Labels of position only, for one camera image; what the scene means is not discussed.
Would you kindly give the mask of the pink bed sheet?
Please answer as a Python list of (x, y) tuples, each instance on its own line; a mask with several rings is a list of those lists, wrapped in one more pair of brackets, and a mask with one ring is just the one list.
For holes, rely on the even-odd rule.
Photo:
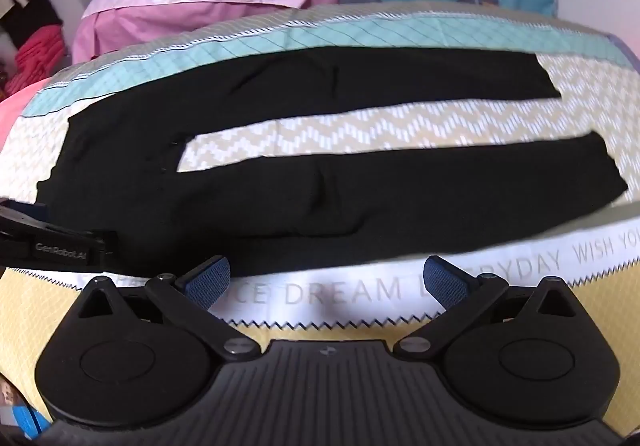
[(26, 106), (34, 99), (38, 92), (45, 88), (50, 78), (11, 94), (1, 102), (1, 152), (9, 154), (23, 154), (36, 140), (39, 131), (38, 121), (22, 117)]

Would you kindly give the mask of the black pants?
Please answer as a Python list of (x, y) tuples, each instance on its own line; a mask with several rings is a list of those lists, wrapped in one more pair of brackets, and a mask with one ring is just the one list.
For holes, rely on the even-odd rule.
[(424, 149), (259, 151), (186, 168), (201, 135), (323, 114), (559, 97), (532, 54), (323, 47), (221, 61), (144, 83), (70, 119), (37, 187), (50, 221), (103, 237), (125, 273), (228, 258), (263, 275), (456, 253), (523, 239), (617, 200), (598, 134)]

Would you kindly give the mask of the patterned bed quilt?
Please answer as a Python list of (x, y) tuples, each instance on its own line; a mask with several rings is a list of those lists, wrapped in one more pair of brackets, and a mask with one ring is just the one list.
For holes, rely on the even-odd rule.
[[(70, 119), (203, 65), (323, 47), (532, 54), (559, 97), (323, 114), (196, 138), (186, 168), (265, 151), (424, 149), (598, 134), (627, 184), (617, 200), (536, 235), (456, 253), (238, 275), (209, 313), (256, 341), (220, 357), (148, 299), (93, 231), (52, 223), (37, 187)], [(617, 37), (538, 14), (439, 2), (320, 6), (218, 23), (118, 50), (50, 78), (1, 152), (1, 206), (105, 245), (106, 270), (1, 266), (6, 445), (634, 445), (639, 440), (639, 60)], [(430, 359), (397, 341), (445, 313), (425, 290), (439, 256), (509, 290)]]

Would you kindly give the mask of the red folded clothes pile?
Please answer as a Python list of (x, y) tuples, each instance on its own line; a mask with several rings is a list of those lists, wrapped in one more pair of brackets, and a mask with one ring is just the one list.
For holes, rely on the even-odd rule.
[(16, 72), (4, 85), (6, 97), (50, 77), (66, 56), (63, 31), (47, 25), (35, 31), (15, 55)]

